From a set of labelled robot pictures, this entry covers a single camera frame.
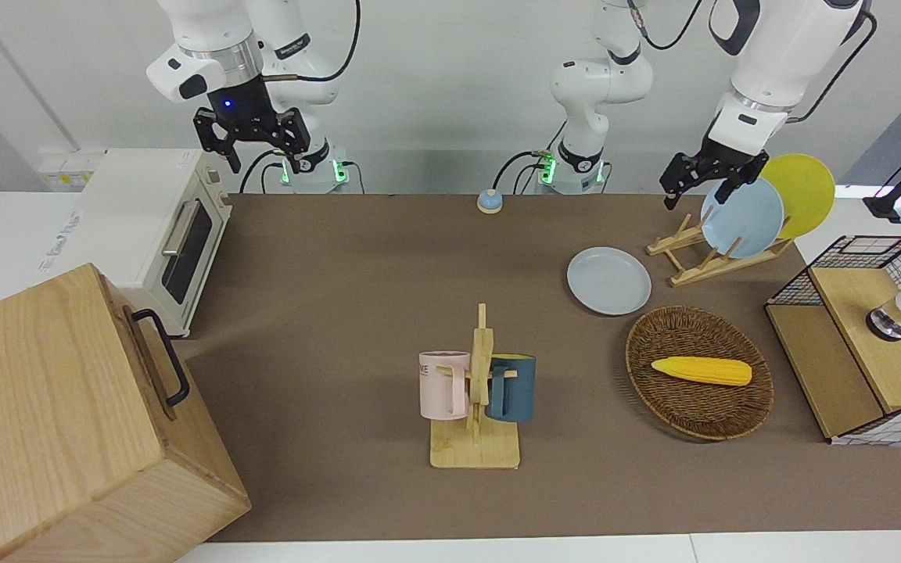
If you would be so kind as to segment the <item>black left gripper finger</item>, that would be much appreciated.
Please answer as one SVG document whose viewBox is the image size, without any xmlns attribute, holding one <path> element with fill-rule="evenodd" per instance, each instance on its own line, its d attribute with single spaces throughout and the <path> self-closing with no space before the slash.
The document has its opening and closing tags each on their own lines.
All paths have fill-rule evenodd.
<svg viewBox="0 0 901 563">
<path fill-rule="evenodd" d="M 748 163 L 731 168 L 719 188 L 716 189 L 716 202 L 724 204 L 742 185 L 750 185 L 755 182 L 768 160 L 769 156 L 755 156 Z"/>
<path fill-rule="evenodd" d="M 675 210 L 680 197 L 687 190 L 697 188 L 703 181 L 698 174 L 698 158 L 679 152 L 666 165 L 660 176 L 660 185 L 665 192 L 664 206 L 666 210 Z"/>
</svg>

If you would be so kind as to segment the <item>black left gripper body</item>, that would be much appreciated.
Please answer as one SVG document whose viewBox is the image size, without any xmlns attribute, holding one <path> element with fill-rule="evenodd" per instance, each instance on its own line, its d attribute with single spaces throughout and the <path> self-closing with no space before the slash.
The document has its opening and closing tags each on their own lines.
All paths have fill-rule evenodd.
<svg viewBox="0 0 901 563">
<path fill-rule="evenodd" d="M 755 157 L 711 138 L 703 138 L 700 149 L 693 156 L 698 158 L 698 174 L 703 181 L 725 179 L 731 168 L 740 167 Z"/>
</svg>

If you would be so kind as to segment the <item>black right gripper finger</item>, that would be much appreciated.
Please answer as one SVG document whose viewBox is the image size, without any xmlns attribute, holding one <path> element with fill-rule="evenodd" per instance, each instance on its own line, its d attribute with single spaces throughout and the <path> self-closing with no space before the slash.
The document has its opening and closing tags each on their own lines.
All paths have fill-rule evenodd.
<svg viewBox="0 0 901 563">
<path fill-rule="evenodd" d="M 215 131 L 216 113 L 210 108 L 197 108 L 193 117 L 194 127 L 204 151 L 217 153 L 223 156 L 232 169 L 233 174 L 238 174 L 241 168 L 239 154 L 235 149 L 237 135 L 234 131 L 228 131 L 219 138 Z"/>
<path fill-rule="evenodd" d="M 275 114 L 273 146 L 289 161 L 294 174 L 301 174 L 300 161 L 311 147 L 310 128 L 300 108 L 289 108 Z"/>
</svg>

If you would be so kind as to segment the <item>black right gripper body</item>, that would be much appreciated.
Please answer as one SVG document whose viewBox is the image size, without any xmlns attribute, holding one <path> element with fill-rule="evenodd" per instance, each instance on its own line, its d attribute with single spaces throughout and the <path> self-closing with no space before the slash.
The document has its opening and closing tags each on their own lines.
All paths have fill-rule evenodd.
<svg viewBox="0 0 901 563">
<path fill-rule="evenodd" d="M 278 114 L 262 77 L 216 89 L 210 93 L 210 103 L 216 124 L 226 132 L 225 138 L 219 139 L 210 131 L 212 146 L 225 145 L 229 139 L 280 146 Z"/>
</svg>

